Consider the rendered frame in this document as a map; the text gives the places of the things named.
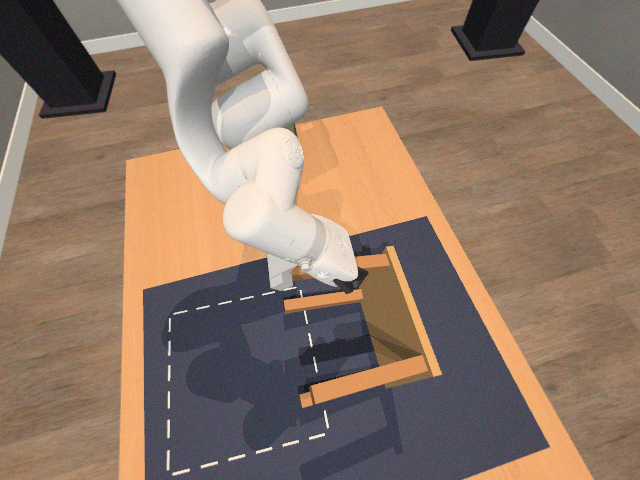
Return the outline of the dark grey mat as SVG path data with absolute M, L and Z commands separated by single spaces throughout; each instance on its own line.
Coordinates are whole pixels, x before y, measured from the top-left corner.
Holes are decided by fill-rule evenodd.
M 144 289 L 145 480 L 463 480 L 550 447 L 428 217 L 349 238 L 394 246 L 442 375 L 301 408 L 379 367 L 360 302 L 285 313 L 339 286 L 272 289 L 263 258 Z

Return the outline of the small wooden stool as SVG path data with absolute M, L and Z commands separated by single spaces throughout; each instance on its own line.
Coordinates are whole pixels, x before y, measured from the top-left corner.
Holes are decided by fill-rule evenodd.
M 284 300 L 284 309 L 360 302 L 379 367 L 310 386 L 299 395 L 301 408 L 382 384 L 387 389 L 442 375 L 394 246 L 355 260 L 368 272 L 357 290 Z

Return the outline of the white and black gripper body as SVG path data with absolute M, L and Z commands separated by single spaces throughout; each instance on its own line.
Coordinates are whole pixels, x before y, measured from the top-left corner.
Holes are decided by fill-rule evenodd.
M 311 262 L 306 272 L 315 279 L 337 287 L 333 279 L 353 281 L 358 277 L 358 269 L 349 235 L 345 228 L 320 215 L 311 214 L 319 219 L 326 229 L 326 243 L 318 258 Z

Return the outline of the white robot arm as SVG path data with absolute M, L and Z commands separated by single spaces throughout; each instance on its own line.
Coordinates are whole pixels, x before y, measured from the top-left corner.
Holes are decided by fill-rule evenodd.
M 326 229 L 295 205 L 304 154 L 285 128 L 309 104 L 266 8 L 260 0 L 117 2 L 164 74 L 178 147 L 225 204 L 226 233 L 267 253 L 272 289 L 292 287 L 291 269 L 310 271 Z M 266 70 L 212 103 L 216 86 L 256 64 Z

